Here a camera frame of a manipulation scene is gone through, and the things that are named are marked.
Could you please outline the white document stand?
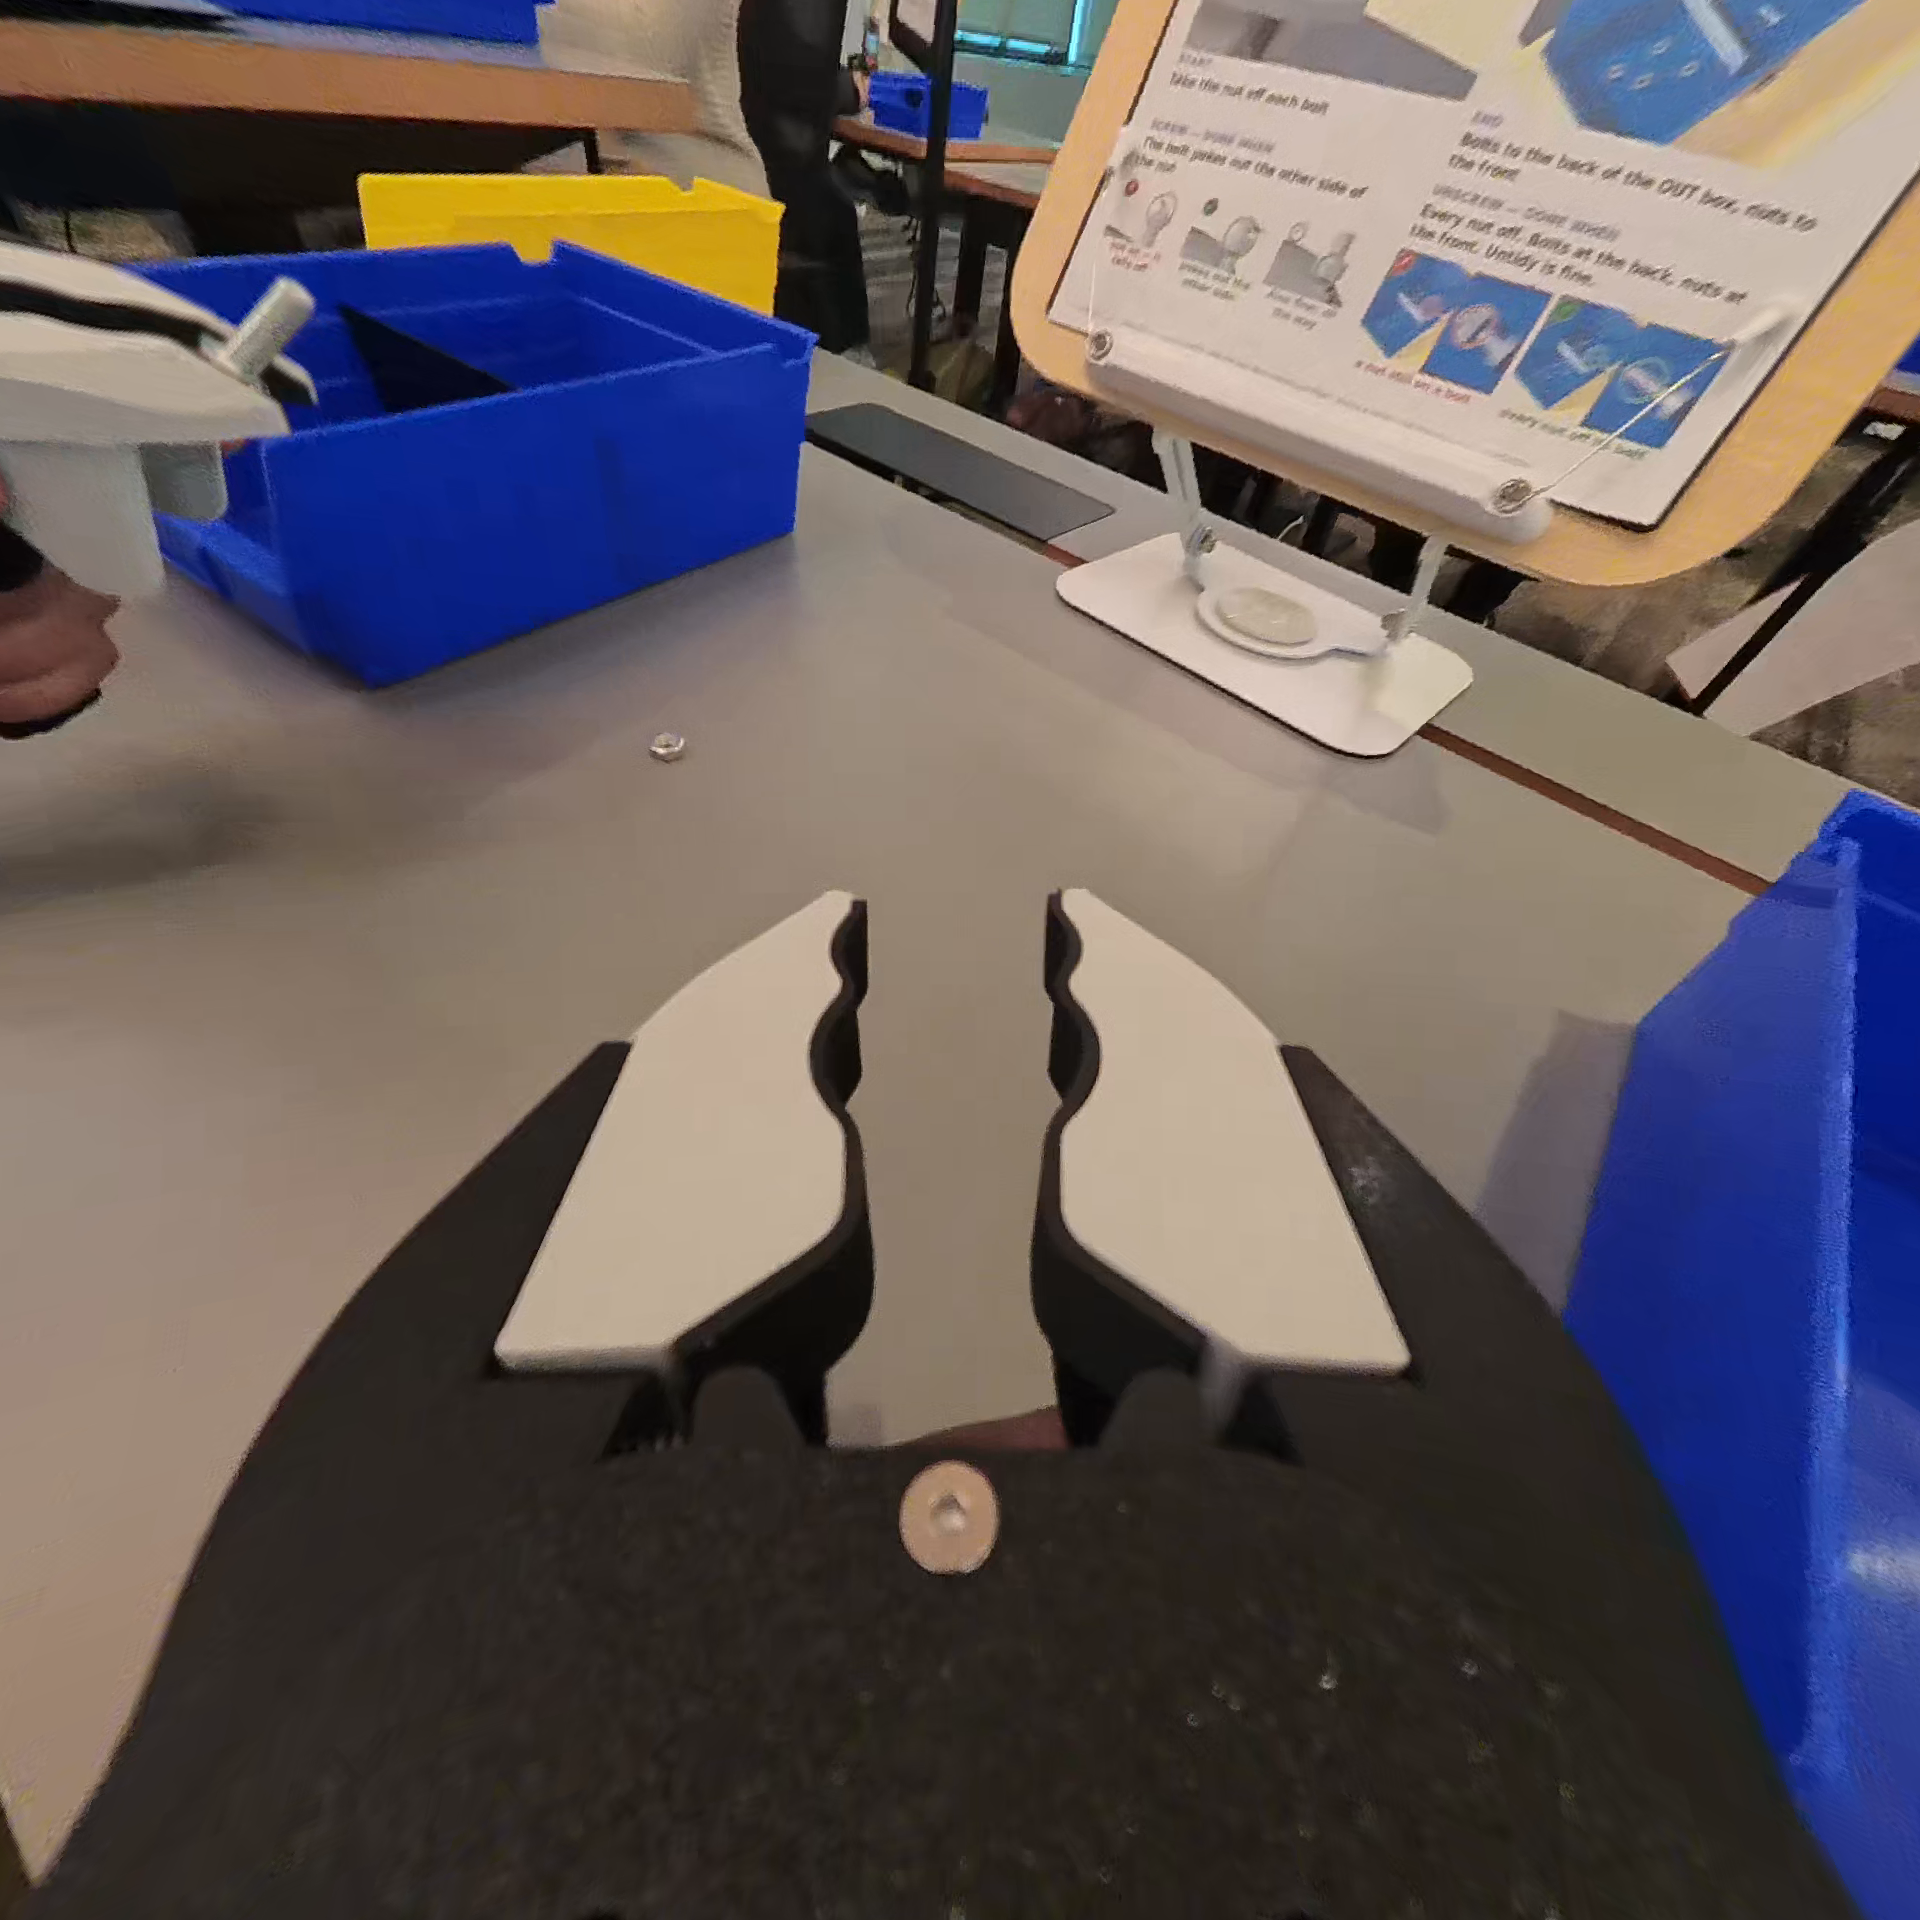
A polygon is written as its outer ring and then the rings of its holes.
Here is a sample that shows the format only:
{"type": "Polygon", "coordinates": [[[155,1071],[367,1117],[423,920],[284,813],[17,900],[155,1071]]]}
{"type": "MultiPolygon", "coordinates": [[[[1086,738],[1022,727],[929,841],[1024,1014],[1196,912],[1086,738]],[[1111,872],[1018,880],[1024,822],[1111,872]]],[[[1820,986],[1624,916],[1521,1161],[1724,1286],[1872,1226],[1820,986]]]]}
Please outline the white document stand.
{"type": "Polygon", "coordinates": [[[1152,446],[1184,528],[1073,569],[1059,588],[1073,610],[1353,759],[1402,749],[1473,686],[1466,658],[1424,633],[1444,535],[1424,541],[1408,598],[1374,612],[1223,541],[1193,446],[1163,429],[1152,446]]]}

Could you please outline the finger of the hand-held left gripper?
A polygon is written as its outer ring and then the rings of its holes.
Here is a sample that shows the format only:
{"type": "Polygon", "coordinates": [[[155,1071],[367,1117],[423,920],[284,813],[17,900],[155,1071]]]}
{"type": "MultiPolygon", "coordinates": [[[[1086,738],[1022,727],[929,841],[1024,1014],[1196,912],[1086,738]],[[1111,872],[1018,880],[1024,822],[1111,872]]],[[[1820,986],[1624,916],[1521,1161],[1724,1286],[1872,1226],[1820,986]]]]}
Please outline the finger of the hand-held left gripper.
{"type": "Polygon", "coordinates": [[[113,263],[2,244],[2,369],[224,369],[230,325],[113,263]]]}
{"type": "Polygon", "coordinates": [[[281,407],[198,353],[27,353],[2,365],[2,440],[72,447],[281,439],[281,407]]]}

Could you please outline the brown wooden table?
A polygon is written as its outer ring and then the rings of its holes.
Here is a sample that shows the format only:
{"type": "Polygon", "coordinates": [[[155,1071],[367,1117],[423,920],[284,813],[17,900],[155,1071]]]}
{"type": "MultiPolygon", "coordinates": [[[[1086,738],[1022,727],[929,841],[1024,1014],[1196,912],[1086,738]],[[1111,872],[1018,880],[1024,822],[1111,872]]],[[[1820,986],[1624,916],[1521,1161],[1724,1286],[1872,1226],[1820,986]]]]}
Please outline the brown wooden table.
{"type": "MultiPolygon", "coordinates": [[[[902,162],[923,162],[929,154],[923,135],[880,127],[870,113],[835,118],[833,137],[858,150],[902,162]]],[[[953,138],[944,149],[944,178],[964,199],[1034,212],[1044,197],[1050,169],[1059,153],[1062,144],[1048,138],[953,138]]]]}

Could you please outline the silver bolt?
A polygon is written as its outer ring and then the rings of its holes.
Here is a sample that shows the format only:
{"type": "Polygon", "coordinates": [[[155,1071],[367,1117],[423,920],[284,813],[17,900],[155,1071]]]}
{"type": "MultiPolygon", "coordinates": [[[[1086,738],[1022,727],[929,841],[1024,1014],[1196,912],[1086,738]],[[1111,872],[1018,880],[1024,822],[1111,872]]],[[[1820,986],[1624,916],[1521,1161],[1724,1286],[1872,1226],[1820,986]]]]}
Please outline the silver bolt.
{"type": "Polygon", "coordinates": [[[287,346],[314,319],[318,304],[291,277],[276,277],[226,338],[207,346],[208,360],[236,378],[266,388],[287,346]]]}

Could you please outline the instruction sheet on stand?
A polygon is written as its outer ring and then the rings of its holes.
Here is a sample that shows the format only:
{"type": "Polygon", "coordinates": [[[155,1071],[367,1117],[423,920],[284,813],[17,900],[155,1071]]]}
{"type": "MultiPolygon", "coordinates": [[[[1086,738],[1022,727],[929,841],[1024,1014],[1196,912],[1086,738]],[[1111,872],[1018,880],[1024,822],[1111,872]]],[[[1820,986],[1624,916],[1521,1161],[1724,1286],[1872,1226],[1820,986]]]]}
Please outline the instruction sheet on stand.
{"type": "Polygon", "coordinates": [[[1919,188],[1911,183],[1871,232],[1863,255],[1810,306],[1774,369],[1731,421],[1667,517],[1646,530],[1609,512],[1552,505],[1535,541],[1470,533],[1415,497],[1415,482],[1441,474],[1419,452],[1408,477],[1367,465],[1353,426],[1314,426],[1274,440],[1235,399],[1136,396],[1088,357],[1088,325],[1068,319],[1073,255],[1095,216],[1114,144],[1136,106],[1152,61],[1170,46],[1180,7],[1121,1],[1057,153],[1024,249],[1008,281],[1008,310],[1024,360],[1054,385],[1150,422],[1246,468],[1275,474],[1352,512],[1449,530],[1455,545],[1563,585],[1649,585],[1724,557],[1758,535],[1810,477],[1852,421],[1888,383],[1919,314],[1919,188]]]}

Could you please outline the white instruction board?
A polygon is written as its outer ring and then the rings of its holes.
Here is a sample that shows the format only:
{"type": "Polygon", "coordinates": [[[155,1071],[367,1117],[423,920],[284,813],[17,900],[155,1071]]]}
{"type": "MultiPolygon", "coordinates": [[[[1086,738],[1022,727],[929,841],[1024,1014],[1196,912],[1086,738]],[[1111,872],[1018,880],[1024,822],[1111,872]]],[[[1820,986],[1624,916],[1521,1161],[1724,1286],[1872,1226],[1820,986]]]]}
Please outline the white instruction board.
{"type": "Polygon", "coordinates": [[[1172,4],[1048,318],[1646,533],[1915,191],[1915,4],[1172,4]]]}

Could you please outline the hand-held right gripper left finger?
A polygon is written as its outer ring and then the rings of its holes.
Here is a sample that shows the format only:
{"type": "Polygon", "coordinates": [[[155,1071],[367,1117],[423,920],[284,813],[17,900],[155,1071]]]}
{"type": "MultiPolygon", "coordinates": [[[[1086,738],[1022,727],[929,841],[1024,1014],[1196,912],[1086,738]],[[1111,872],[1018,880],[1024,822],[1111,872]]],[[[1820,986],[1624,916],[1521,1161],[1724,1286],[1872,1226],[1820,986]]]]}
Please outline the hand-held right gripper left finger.
{"type": "Polygon", "coordinates": [[[874,1308],[851,1116],[866,989],[870,906],[820,893],[639,1026],[496,1332],[500,1370],[643,1377],[687,1415],[744,1367],[827,1433],[827,1375],[874,1308]]]}

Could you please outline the blue divided storage bin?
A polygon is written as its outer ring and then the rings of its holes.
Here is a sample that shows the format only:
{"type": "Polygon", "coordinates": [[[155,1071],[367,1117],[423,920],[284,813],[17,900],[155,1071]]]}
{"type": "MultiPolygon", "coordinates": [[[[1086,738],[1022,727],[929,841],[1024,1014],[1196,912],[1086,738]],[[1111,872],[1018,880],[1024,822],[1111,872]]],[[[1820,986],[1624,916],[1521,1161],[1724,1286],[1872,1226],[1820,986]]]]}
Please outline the blue divided storage bin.
{"type": "Polygon", "coordinates": [[[614,255],[508,244],[207,255],[136,273],[222,319],[318,310],[291,429],[161,553],[385,688],[791,535],[815,333],[614,255]]]}

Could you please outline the small blue storage bin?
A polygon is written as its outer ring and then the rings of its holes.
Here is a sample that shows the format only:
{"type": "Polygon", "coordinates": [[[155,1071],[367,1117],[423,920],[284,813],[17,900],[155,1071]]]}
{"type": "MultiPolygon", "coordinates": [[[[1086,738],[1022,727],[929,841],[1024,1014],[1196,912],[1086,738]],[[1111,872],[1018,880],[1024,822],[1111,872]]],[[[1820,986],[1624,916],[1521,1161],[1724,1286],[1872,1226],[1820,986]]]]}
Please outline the small blue storage bin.
{"type": "MultiPolygon", "coordinates": [[[[932,81],[922,71],[880,68],[870,80],[870,113],[875,127],[903,137],[927,138],[931,127],[932,81]]],[[[948,138],[976,141],[985,137],[991,92],[967,80],[952,81],[948,138]]]]}

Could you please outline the yellow storage bin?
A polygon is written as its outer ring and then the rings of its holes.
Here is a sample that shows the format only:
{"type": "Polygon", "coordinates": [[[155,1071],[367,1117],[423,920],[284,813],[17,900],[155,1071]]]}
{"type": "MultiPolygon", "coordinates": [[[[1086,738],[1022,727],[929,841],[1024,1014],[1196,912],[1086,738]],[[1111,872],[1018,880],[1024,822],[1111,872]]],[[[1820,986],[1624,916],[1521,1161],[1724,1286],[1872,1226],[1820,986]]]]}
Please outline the yellow storage bin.
{"type": "Polygon", "coordinates": [[[545,263],[559,244],[611,255],[755,312],[778,308],[782,210],[742,188],[663,176],[367,173],[371,249],[500,244],[545,263]]]}

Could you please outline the person's left hand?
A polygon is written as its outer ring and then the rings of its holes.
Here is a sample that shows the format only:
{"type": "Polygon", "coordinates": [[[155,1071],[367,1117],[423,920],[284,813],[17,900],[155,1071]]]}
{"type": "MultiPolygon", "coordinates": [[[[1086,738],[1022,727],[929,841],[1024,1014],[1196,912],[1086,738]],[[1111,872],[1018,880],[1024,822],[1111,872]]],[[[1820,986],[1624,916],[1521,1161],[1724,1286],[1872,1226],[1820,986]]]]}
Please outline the person's left hand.
{"type": "Polygon", "coordinates": [[[59,728],[98,698],[119,662],[121,600],[43,570],[2,591],[2,738],[59,728]]]}

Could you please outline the white panel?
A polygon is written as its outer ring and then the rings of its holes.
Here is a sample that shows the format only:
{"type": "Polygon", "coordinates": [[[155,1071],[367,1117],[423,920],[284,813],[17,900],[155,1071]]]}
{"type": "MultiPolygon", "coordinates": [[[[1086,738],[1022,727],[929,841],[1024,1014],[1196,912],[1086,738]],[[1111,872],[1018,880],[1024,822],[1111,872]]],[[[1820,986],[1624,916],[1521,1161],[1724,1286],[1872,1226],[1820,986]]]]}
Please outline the white panel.
{"type": "Polygon", "coordinates": [[[1727,732],[1755,736],[1915,662],[1919,520],[1910,519],[1816,588],[1703,710],[1727,732]]]}

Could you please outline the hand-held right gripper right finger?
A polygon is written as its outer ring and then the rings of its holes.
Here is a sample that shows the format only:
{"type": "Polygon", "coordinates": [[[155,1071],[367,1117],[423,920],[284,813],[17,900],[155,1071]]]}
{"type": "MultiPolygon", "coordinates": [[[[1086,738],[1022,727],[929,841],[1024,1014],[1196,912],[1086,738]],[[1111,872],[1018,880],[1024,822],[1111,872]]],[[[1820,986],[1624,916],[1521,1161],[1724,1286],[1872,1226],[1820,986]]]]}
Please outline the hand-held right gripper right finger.
{"type": "Polygon", "coordinates": [[[1176,1374],[1233,1426],[1274,1374],[1399,1380],[1411,1348],[1280,1037],[1090,888],[1048,897],[1038,1325],[1071,1436],[1176,1374]]]}

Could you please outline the brown wooden desk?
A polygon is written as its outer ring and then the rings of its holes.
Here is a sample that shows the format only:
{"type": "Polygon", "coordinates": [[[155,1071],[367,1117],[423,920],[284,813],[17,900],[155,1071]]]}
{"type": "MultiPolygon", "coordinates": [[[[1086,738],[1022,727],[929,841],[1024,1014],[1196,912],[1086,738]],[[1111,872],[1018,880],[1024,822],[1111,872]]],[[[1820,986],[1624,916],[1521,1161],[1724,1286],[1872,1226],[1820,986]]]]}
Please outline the brown wooden desk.
{"type": "Polygon", "coordinates": [[[574,71],[456,39],[247,21],[217,32],[2,22],[2,92],[48,104],[487,127],[691,129],[672,80],[574,71]]]}

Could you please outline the dark flat tablet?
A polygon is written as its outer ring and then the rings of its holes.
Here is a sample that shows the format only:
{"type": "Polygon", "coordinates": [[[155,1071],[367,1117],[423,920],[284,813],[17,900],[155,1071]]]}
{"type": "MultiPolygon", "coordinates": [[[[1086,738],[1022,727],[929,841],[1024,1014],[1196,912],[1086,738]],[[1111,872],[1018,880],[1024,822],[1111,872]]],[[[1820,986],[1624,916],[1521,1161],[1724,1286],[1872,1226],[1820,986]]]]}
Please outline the dark flat tablet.
{"type": "Polygon", "coordinates": [[[880,401],[808,416],[808,440],[914,496],[1032,544],[1059,544],[1114,505],[880,401]]]}

